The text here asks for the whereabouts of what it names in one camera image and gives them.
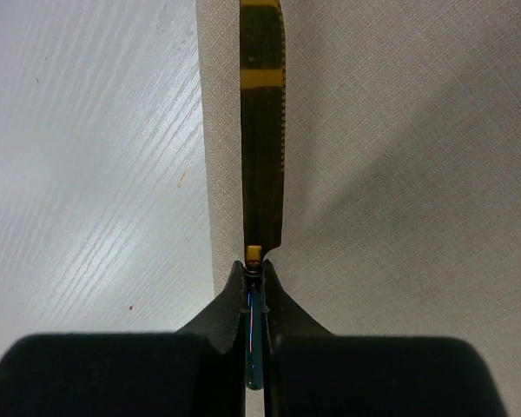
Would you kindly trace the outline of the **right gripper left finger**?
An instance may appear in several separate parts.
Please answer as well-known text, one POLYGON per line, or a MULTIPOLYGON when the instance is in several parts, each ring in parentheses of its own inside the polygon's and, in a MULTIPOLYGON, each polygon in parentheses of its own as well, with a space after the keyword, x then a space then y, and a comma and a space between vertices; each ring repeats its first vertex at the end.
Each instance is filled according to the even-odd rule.
POLYGON ((0 360, 0 416, 242 416, 244 267, 174 333, 33 334, 0 360))

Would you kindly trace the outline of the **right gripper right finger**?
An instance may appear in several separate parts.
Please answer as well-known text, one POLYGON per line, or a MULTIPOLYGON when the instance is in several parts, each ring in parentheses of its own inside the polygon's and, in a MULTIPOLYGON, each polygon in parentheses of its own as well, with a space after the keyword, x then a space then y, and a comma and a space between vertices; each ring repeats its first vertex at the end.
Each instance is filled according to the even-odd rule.
POLYGON ((268 416, 501 416, 491 372, 466 341, 443 336, 338 336, 264 263, 268 416))

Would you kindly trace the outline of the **beige cloth napkin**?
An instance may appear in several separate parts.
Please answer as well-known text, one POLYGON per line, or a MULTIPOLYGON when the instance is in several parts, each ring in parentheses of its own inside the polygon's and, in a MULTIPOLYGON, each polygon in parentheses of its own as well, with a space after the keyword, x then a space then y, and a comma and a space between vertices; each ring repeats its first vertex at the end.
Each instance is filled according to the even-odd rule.
POLYGON ((521 416, 521 1, 285 1, 280 281, 336 334, 442 334, 521 416))

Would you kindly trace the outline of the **gold knife black handle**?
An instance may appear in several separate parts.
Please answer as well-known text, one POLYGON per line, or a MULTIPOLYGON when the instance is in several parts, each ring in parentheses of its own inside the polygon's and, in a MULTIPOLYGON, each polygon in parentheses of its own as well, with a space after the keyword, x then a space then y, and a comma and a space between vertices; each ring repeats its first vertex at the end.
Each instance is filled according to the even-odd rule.
POLYGON ((263 263, 281 244, 286 135, 286 38, 278 1, 241 1, 240 101, 245 383, 264 385, 263 263))

